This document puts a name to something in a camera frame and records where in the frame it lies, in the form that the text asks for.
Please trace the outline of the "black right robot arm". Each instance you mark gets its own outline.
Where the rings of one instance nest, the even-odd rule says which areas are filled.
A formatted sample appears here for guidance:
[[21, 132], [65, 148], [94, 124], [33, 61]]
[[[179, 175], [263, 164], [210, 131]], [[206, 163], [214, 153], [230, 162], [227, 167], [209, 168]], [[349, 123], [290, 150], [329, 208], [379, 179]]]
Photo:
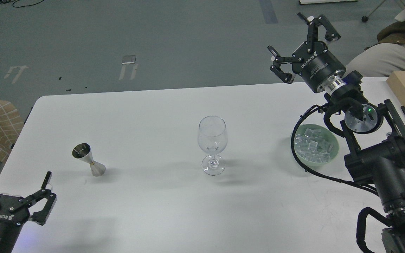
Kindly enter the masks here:
[[365, 242], [368, 216], [387, 226], [381, 233], [386, 252], [405, 253], [405, 125], [389, 99], [377, 106], [371, 104], [360, 86], [362, 75], [357, 71], [345, 75], [346, 67], [328, 50], [327, 44], [318, 39], [321, 26], [326, 30], [326, 41], [340, 39], [326, 16], [297, 15], [308, 26], [307, 40], [289, 57], [281, 56], [268, 46], [272, 53], [270, 70], [288, 84], [299, 75], [314, 93], [324, 92], [327, 102], [313, 105], [300, 116], [291, 140], [294, 141], [308, 116], [323, 113], [328, 130], [347, 142], [350, 153], [345, 155], [344, 161], [353, 181], [314, 171], [297, 157], [292, 146], [294, 159], [306, 172], [366, 190], [380, 198], [385, 216], [373, 208], [364, 208], [358, 214], [356, 243], [363, 253], [370, 252]]

